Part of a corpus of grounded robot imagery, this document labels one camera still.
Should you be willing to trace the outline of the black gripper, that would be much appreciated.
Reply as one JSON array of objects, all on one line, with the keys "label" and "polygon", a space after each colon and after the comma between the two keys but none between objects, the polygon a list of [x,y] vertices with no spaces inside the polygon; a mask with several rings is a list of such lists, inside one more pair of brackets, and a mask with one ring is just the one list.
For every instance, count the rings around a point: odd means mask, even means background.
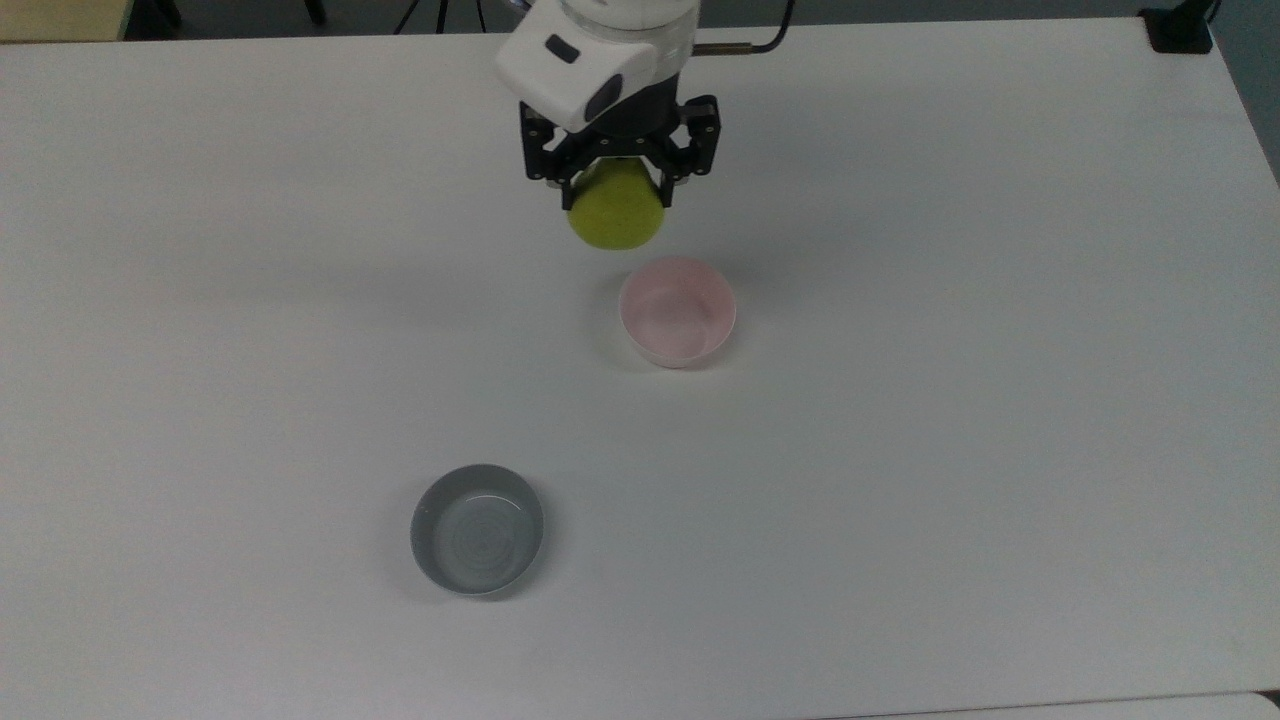
[{"label": "black gripper", "polygon": [[659,172],[657,196],[671,208],[677,184],[712,172],[721,138],[718,97],[677,104],[678,77],[639,90],[604,109],[582,132],[561,128],[529,104],[518,104],[525,176],[559,192],[563,211],[575,204],[575,179],[593,158],[645,158]]}]

